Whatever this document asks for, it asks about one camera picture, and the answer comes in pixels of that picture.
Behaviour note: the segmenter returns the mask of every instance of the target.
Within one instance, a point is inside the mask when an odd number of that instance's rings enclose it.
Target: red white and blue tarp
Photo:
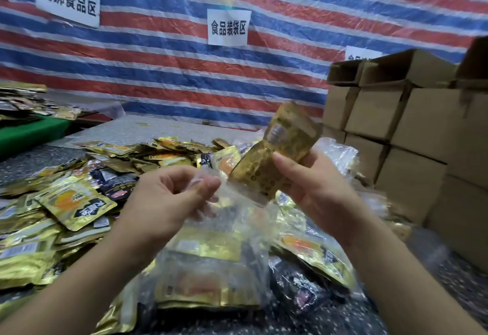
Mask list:
[[[207,9],[251,10],[248,45],[207,44]],[[459,62],[488,0],[101,0],[101,27],[0,0],[0,79],[121,99],[126,112],[235,128],[293,99],[319,118],[346,46]]]

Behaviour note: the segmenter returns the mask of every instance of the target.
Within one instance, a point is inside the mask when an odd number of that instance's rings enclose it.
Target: person's right hand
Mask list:
[[[291,187],[282,191],[341,245],[349,245],[359,229],[374,221],[375,216],[324,153],[312,150],[300,165],[275,152],[273,162],[291,181]]]

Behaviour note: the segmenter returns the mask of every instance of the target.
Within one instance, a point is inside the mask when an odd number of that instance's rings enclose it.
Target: gray table surface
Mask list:
[[[49,145],[37,147],[0,163],[0,185],[10,180],[26,177],[44,166],[57,165],[73,157],[82,157],[82,150],[72,143],[76,141],[106,141],[116,144],[150,141],[153,136],[179,135],[181,140],[209,142],[214,137],[228,141],[251,138],[249,132],[203,126],[199,124],[166,121],[136,116],[115,124],[102,124],[69,136]],[[140,126],[136,122],[149,125]],[[451,253],[433,270],[433,275],[443,287],[475,319],[488,329],[488,278],[473,266]],[[369,301],[327,300],[323,305],[300,319],[286,314],[283,304],[272,297],[263,311],[249,313],[204,313],[185,311],[168,312],[161,333],[168,334],[387,334],[375,306]]]

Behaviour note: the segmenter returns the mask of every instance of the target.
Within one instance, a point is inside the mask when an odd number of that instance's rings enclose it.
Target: forearm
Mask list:
[[[144,262],[131,261],[107,236],[0,326],[3,335],[88,335]]]
[[[346,253],[392,334],[485,334],[379,219]]]

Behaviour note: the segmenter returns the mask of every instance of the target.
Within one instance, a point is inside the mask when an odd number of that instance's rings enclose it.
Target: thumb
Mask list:
[[[310,168],[300,165],[278,152],[273,153],[273,163],[281,174],[291,182],[299,184],[301,188],[313,187],[315,185]]]
[[[188,190],[176,195],[179,199],[179,208],[184,215],[190,214],[193,210],[201,208],[205,201],[220,187],[221,181],[218,177],[204,177],[200,182]]]

